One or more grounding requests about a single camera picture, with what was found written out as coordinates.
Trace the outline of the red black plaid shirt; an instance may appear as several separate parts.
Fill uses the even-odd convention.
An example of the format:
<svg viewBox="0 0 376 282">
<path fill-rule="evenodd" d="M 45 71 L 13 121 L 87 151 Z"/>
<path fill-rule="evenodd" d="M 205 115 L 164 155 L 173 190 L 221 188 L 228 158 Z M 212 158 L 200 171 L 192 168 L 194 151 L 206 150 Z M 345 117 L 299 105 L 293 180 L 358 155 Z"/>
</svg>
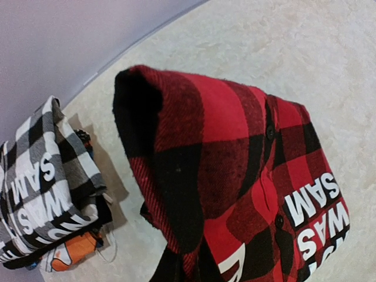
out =
<svg viewBox="0 0 376 282">
<path fill-rule="evenodd" d="M 115 78 L 115 123 L 167 246 L 153 281 L 306 281 L 350 217 L 306 108 L 144 65 Z"/>
</svg>

